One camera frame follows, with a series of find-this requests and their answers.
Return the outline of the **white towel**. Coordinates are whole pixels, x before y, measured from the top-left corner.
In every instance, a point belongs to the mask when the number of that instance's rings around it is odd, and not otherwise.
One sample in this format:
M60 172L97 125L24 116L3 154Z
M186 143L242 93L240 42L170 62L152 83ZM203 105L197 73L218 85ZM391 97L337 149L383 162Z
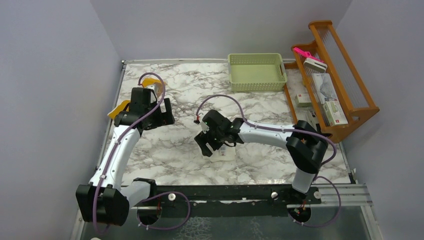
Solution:
M212 152L210 157L203 156L203 159L211 162L231 162L236 160L236 148L222 145L218 150Z

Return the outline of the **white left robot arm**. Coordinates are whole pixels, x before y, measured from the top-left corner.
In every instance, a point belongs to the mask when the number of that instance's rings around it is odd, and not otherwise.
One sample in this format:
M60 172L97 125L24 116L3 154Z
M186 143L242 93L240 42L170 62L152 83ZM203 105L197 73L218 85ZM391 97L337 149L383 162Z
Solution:
M102 162L88 184L80 184L76 199L85 222L122 226L130 208L140 201L152 205L157 200L153 179L135 178L122 186L130 155L145 131L175 122L169 98L154 83L134 87L128 103L114 110L113 132Z

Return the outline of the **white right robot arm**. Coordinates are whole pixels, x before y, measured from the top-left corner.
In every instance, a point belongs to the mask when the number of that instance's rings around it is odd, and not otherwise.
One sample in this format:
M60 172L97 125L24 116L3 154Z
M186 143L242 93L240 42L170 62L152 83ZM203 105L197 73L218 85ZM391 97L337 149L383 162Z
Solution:
M296 204L308 198L329 146L328 138L304 120L294 125L259 124L241 117L229 120L213 109L204 117L197 116L194 123L201 127L194 140L205 157L211 157L224 145L257 143L288 150L296 166L288 196Z

